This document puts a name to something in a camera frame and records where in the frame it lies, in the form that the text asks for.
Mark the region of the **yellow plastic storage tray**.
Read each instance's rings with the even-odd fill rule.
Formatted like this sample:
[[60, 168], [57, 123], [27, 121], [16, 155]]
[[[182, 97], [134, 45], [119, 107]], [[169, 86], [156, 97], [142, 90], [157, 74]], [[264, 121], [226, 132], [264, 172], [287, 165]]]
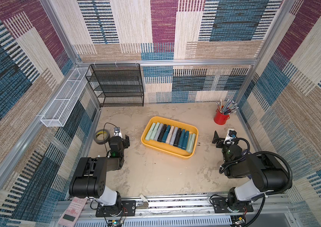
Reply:
[[[189, 131], [190, 134], [195, 133], [196, 137], [194, 140], [193, 152], [190, 154], [186, 150], [183, 150], [182, 148], [174, 147], [174, 146], [171, 146], [171, 145], [163, 143], [163, 142], [153, 141], [151, 139], [149, 141], [146, 141], [145, 137], [146, 137], [146, 134], [149, 131], [152, 123], [157, 123], [157, 122], [159, 122], [160, 124], [163, 123], [163, 124], [167, 124], [170, 126], [185, 129], [185, 131]], [[149, 120], [149, 122], [148, 122], [142, 136], [141, 136], [141, 142], [144, 146], [146, 146], [150, 149], [156, 150], [158, 152], [162, 152], [162, 153], [172, 155], [172, 156], [182, 158], [182, 159], [189, 159], [195, 153], [195, 148], [197, 146], [197, 140], [198, 140], [198, 134], [199, 134], [198, 129], [192, 125], [185, 124], [185, 123], [178, 122], [178, 121], [171, 120], [171, 119], [167, 119], [167, 118], [160, 117], [160, 116], [155, 116]]]

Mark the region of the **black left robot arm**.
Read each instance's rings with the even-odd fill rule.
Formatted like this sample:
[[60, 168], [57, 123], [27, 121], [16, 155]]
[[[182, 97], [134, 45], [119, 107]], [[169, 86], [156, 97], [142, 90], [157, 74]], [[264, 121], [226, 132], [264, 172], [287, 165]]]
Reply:
[[124, 150], [129, 148], [129, 137], [121, 134], [119, 127], [114, 128], [114, 136], [108, 130], [96, 132], [106, 133], [101, 140], [95, 136], [95, 141], [100, 144], [108, 143], [110, 151], [105, 157], [80, 158], [69, 185], [69, 195], [81, 199], [93, 199], [98, 203], [98, 210], [103, 215], [119, 215], [123, 210], [122, 199], [119, 192], [106, 186], [106, 175], [109, 171], [117, 171], [124, 164]]

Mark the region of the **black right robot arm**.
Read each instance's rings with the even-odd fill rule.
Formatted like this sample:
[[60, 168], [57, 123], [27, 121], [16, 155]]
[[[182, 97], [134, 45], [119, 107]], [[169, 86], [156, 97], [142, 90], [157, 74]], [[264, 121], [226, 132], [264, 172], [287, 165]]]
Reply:
[[268, 195], [281, 194], [292, 187], [293, 173], [290, 165], [280, 155], [259, 151], [250, 152], [250, 144], [228, 129], [225, 138], [214, 134], [212, 143], [222, 150], [224, 163], [219, 173], [229, 179], [247, 177], [241, 186], [229, 190], [227, 197], [211, 196], [215, 213], [252, 212], [252, 201]]

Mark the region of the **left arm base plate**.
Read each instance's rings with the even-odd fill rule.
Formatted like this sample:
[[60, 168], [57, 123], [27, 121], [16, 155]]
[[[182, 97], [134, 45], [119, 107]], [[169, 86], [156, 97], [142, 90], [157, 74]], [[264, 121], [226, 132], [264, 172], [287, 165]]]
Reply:
[[96, 209], [95, 216], [97, 218], [103, 217], [133, 217], [136, 211], [136, 201], [121, 201], [113, 206], [102, 206], [100, 203]]

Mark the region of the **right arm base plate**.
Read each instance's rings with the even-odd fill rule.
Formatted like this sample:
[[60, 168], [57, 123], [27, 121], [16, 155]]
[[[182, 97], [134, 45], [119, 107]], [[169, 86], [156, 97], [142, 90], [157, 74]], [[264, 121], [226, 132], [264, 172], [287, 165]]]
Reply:
[[215, 213], [248, 213], [254, 211], [250, 201], [235, 200], [234, 202], [230, 202], [224, 197], [212, 197], [210, 202]]

